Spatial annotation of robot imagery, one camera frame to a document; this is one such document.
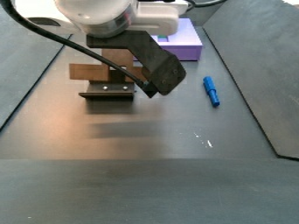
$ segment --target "black mat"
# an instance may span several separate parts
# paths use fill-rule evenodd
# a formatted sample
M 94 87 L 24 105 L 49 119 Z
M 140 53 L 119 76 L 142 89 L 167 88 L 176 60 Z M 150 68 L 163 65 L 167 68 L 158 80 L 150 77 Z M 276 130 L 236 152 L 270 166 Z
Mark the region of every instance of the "black mat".
M 0 129 L 28 94 L 61 44 L 24 29 L 0 6 Z
M 0 133 L 0 158 L 274 158 L 220 57 L 203 29 L 196 30 L 204 49 L 199 62 L 183 62 L 183 83 L 154 99 L 138 88 L 132 102 L 79 97 L 88 85 L 69 80 L 68 64 L 94 60 L 64 48 Z M 84 39 L 72 36 L 77 43 Z M 218 108 L 203 87 L 206 75 L 218 87 Z
M 230 0 L 204 25 L 280 156 L 299 158 L 299 10 L 282 0 Z
M 299 164 L 0 161 L 4 224 L 295 224 Z

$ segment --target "gray floor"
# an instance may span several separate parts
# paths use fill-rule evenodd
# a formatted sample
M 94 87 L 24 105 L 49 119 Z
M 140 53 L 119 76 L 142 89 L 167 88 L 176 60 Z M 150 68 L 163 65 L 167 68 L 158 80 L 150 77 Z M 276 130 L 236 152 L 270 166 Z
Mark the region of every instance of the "gray floor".
M 296 223 L 299 164 L 275 157 L 198 30 L 184 83 L 154 99 L 138 91 L 132 103 L 77 96 L 88 83 L 68 79 L 68 63 L 96 61 L 63 50 L 1 132 L 3 223 Z

